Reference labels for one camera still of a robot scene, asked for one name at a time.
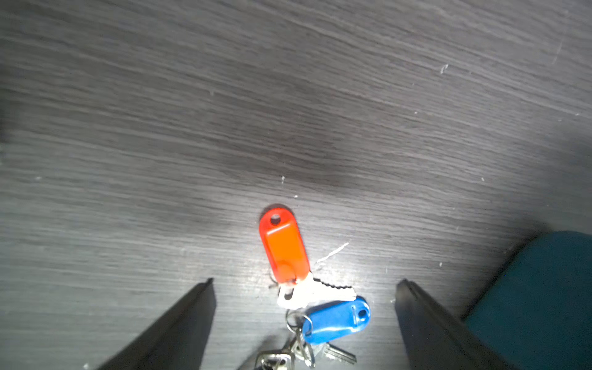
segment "key teeth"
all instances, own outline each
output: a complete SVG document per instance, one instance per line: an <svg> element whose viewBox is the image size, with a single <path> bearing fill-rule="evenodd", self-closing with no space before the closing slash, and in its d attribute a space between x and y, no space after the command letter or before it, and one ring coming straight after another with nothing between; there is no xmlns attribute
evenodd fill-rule
<svg viewBox="0 0 592 370"><path fill-rule="evenodd" d="M314 281L319 282L319 283L323 284L325 287L328 287L328 288L331 288L331 289L350 289L350 288L352 288L351 285L340 285L340 286L337 286L337 285L327 284L326 282L321 281L320 279L319 280L315 279Z"/></svg>
<svg viewBox="0 0 592 370"><path fill-rule="evenodd" d="M315 296L315 299L322 297L328 300L353 301L356 298L356 293L352 287L334 287L318 282L312 296Z"/></svg>

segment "red key tag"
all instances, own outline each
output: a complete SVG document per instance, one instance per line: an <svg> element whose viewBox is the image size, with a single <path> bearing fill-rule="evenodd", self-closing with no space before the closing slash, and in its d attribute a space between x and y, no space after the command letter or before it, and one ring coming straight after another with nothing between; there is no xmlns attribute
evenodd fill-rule
<svg viewBox="0 0 592 370"><path fill-rule="evenodd" d="M292 212L274 208L263 215L259 234L280 284L298 283L310 272L310 264Z"/></svg>

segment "key tag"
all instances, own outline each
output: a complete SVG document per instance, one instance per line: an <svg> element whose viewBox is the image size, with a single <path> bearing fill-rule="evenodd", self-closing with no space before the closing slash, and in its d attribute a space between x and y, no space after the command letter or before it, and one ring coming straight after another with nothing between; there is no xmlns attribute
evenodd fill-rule
<svg viewBox="0 0 592 370"><path fill-rule="evenodd" d="M331 342L346 335L361 332L370 322L370 306L358 297L308 314L303 322L304 340L313 345Z"/></svg>
<svg viewBox="0 0 592 370"><path fill-rule="evenodd" d="M294 285L306 279L310 264L292 212L285 208L266 212L259 222L259 234L279 284Z"/></svg>

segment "key head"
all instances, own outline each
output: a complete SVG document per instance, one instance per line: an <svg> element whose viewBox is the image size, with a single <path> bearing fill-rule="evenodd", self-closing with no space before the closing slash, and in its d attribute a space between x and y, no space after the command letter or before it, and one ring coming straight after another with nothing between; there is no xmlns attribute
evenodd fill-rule
<svg viewBox="0 0 592 370"><path fill-rule="evenodd" d="M260 352L255 361L256 370L294 370L294 354L288 350Z"/></svg>
<svg viewBox="0 0 592 370"><path fill-rule="evenodd" d="M285 208L266 212L259 234L275 279L280 284L298 283L310 272L310 264L296 218Z"/></svg>
<svg viewBox="0 0 592 370"><path fill-rule="evenodd" d="M313 346L362 331L370 322L370 306L362 298L311 312L302 326L304 340Z"/></svg>
<svg viewBox="0 0 592 370"><path fill-rule="evenodd" d="M322 351L324 351L325 345L326 345L326 343L323 343L320 346L311 346L311 348L313 349L313 355L314 355L314 358L315 359L317 358L317 355L321 354ZM304 361L303 351L300 348L300 344L298 343L298 341L296 340L296 338L294 338L294 341L293 342L290 342L290 351L292 351L292 353L294 354L294 356L297 359L299 359L301 361Z"/></svg>

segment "key blade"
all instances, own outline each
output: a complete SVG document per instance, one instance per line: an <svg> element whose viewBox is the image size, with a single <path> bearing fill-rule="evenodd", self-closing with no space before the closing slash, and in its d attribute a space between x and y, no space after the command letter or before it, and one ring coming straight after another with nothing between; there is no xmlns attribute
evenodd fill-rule
<svg viewBox="0 0 592 370"><path fill-rule="evenodd" d="M333 287L316 280L309 284L309 289L312 290L310 301L353 301L357 297L356 291L351 287Z"/></svg>
<svg viewBox="0 0 592 370"><path fill-rule="evenodd" d="M323 354L328 359L347 362L352 365L358 362L356 355L349 353L343 349L337 348L329 343L327 343L327 345L325 346Z"/></svg>

